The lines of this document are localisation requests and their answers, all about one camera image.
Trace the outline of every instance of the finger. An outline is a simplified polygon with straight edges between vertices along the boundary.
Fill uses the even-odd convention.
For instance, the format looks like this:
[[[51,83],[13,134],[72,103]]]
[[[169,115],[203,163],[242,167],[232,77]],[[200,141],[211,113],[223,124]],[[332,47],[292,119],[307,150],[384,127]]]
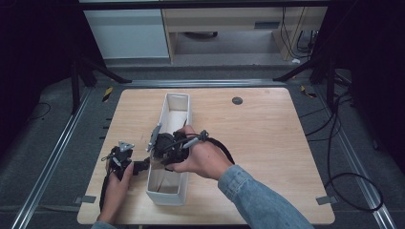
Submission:
[[[173,163],[166,165],[166,169],[175,171],[177,173],[188,172],[187,171],[187,162],[184,161],[182,163]]]
[[[185,125],[185,126],[182,127],[181,129],[179,129],[178,132],[185,133],[186,135],[195,134],[195,133],[196,133],[196,132],[194,131],[193,127],[191,127],[190,125]]]
[[[119,179],[116,175],[116,173],[110,173],[110,176],[108,177],[108,182],[119,182]]]
[[[125,169],[124,175],[122,176],[121,182],[129,184],[131,177],[133,176],[134,163],[131,162],[128,167]]]

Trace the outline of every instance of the black strap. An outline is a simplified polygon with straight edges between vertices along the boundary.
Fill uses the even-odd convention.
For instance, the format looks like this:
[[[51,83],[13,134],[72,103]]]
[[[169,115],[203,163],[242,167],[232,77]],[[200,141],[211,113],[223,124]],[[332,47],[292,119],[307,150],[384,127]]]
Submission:
[[[214,144],[215,146],[219,147],[219,148],[224,152],[224,154],[226,155],[226,157],[228,158],[228,160],[229,160],[232,164],[235,164],[235,161],[233,160],[232,155],[229,153],[229,151],[226,149],[226,147],[221,143],[221,141],[219,141],[219,140],[217,140],[217,139],[215,139],[215,138],[212,138],[212,137],[207,137],[205,140],[206,140],[206,141],[209,141],[209,142],[211,142],[212,144]]]
[[[102,210],[102,207],[104,206],[104,198],[105,198],[105,191],[107,190],[108,186],[108,175],[104,178],[104,181],[102,182],[102,188],[101,188],[101,196],[100,196],[100,211]]]

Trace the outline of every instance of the wrist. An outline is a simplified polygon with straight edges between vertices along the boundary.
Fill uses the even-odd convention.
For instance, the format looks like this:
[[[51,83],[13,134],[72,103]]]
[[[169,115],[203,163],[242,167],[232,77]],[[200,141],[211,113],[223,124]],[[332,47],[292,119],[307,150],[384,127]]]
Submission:
[[[214,179],[219,180],[220,177],[226,172],[227,169],[229,169],[229,167],[232,166],[232,163],[225,163],[224,165],[218,167],[218,171],[216,173],[216,175],[214,176]]]
[[[114,213],[101,211],[100,215],[97,217],[97,221],[103,221],[108,224],[114,224],[114,222],[116,221],[116,217]]]

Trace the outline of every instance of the wooden table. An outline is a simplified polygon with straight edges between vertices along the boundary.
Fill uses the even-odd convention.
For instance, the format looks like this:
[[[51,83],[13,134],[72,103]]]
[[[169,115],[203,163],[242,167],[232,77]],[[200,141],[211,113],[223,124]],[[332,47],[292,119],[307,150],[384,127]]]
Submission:
[[[96,221],[107,156],[119,140],[135,143],[133,160],[148,157],[145,148],[160,118],[166,93],[191,95],[193,127],[207,130],[231,152],[236,163],[288,199],[311,223],[329,224],[329,204],[318,205],[326,195],[304,132],[287,89],[145,89],[122,93],[101,149],[77,220]],[[239,96],[243,104],[234,105]],[[158,206],[146,195],[147,172],[132,178],[128,197],[117,223],[122,224],[245,224],[235,206],[217,188],[217,182],[190,174],[184,206]]]

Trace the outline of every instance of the white box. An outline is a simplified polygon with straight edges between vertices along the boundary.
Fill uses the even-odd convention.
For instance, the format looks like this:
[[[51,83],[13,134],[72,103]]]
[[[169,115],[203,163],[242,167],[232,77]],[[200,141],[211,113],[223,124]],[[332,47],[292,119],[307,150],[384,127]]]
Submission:
[[[192,123],[189,94],[166,94],[161,109],[159,133],[173,134],[183,125]],[[151,160],[146,194],[157,205],[181,206],[185,204],[188,173],[164,170],[159,162]]]

